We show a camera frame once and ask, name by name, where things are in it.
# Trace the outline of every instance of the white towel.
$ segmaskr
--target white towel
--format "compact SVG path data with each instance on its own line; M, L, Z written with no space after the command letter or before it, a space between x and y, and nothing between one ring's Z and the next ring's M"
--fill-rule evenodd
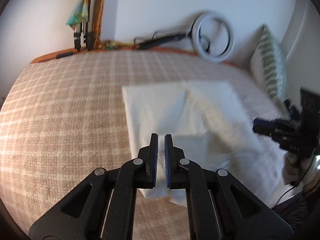
M252 120L228 82L124 86L122 93L132 158L149 145L152 133L159 135L156 187L141 189L145 198L171 196L186 206L185 191L166 186L164 135L172 134L173 145L186 158L211 171L227 169L268 203L278 183L270 167L279 160L263 152Z

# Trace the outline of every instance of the beige plaid blanket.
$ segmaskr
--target beige plaid blanket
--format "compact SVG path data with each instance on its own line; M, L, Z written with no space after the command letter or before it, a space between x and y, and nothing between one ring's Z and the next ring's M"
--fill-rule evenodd
M188 55L90 52L27 66L0 112L0 197L17 224L28 232L95 168L130 159L122 85L180 80L228 80L252 119L278 115L246 72ZM187 209L138 191L133 230L189 239Z

